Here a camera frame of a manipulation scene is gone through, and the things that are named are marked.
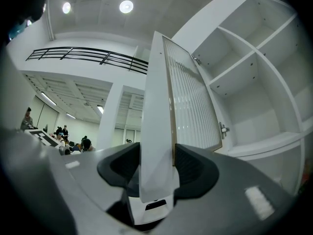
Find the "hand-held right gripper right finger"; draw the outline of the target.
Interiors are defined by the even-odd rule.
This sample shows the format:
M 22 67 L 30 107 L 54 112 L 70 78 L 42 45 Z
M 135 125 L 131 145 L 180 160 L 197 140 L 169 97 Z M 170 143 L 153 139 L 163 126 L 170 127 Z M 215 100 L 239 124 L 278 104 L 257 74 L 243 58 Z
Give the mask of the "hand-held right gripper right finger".
M 294 198 L 250 163 L 177 144 L 180 187 L 158 235 L 264 235 Z

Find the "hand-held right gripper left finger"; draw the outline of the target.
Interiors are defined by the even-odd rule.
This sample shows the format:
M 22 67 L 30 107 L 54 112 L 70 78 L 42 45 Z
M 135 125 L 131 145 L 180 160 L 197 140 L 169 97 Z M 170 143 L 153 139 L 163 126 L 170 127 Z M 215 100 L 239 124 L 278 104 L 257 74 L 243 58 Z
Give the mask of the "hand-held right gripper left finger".
M 3 234 L 135 235 L 126 185 L 138 145 L 61 155 L 38 138 L 0 131 Z

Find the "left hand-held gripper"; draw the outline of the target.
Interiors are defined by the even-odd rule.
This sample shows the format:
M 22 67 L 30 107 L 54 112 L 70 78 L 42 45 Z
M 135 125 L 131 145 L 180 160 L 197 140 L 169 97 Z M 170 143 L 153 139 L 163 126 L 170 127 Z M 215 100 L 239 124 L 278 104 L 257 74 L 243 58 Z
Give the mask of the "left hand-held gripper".
M 61 147 L 61 143 L 59 141 L 57 141 L 56 139 L 54 139 L 53 137 L 51 137 L 49 134 L 47 134 L 45 131 L 43 130 L 39 130 L 39 129 L 28 129 L 24 131 L 26 134 L 32 135 L 36 138 L 38 138 L 41 143 L 45 146 L 51 146 L 54 148 L 59 148 Z

